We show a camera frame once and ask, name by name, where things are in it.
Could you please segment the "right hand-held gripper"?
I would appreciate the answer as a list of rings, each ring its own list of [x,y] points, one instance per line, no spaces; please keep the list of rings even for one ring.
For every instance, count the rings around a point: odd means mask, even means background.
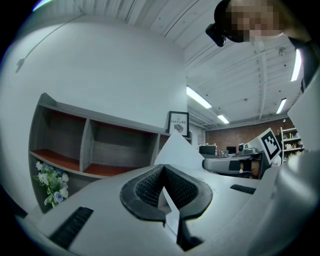
[[[232,177],[261,179],[267,169],[281,166],[281,151],[276,136],[268,128],[251,141],[241,143],[237,157],[231,161],[229,158],[206,158],[202,161],[202,168]]]

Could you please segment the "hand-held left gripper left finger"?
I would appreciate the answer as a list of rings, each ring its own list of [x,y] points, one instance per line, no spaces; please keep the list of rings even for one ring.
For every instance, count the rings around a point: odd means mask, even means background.
[[[47,212],[38,224],[24,220],[23,229],[51,256],[182,256],[184,251],[162,222],[140,220],[121,202],[123,185],[152,169],[148,166],[92,182]],[[49,237],[79,207],[93,213],[65,250]]]

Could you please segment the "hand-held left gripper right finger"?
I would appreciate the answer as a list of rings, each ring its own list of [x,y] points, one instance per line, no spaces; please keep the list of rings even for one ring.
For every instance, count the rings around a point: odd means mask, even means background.
[[[166,173],[184,176],[183,181],[193,183],[197,194],[189,204],[180,208],[182,228],[178,244],[164,245],[165,256],[246,256],[252,232],[236,223],[236,216],[252,195],[232,189],[232,185],[256,188],[257,180],[221,176],[204,170],[180,171],[166,164]]]

